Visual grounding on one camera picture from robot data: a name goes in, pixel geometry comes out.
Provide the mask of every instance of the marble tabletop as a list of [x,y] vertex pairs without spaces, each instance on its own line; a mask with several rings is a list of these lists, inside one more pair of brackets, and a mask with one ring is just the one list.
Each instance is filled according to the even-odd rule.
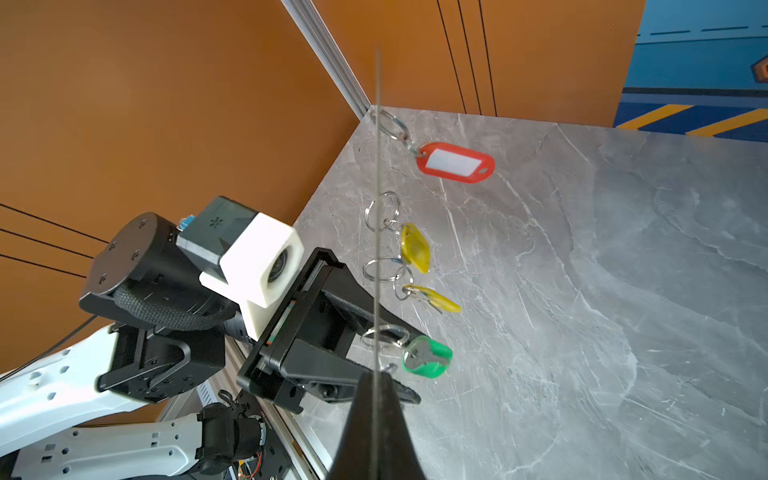
[[[427,478],[768,478],[768,144],[389,110],[420,143],[497,162],[460,184],[384,143],[385,190],[432,246],[416,281],[463,307],[383,289],[454,351],[437,379],[396,373],[422,397],[404,410]],[[358,126],[296,222],[369,291],[373,130]],[[396,254],[394,234],[382,245]],[[334,455],[349,406],[302,405]]]

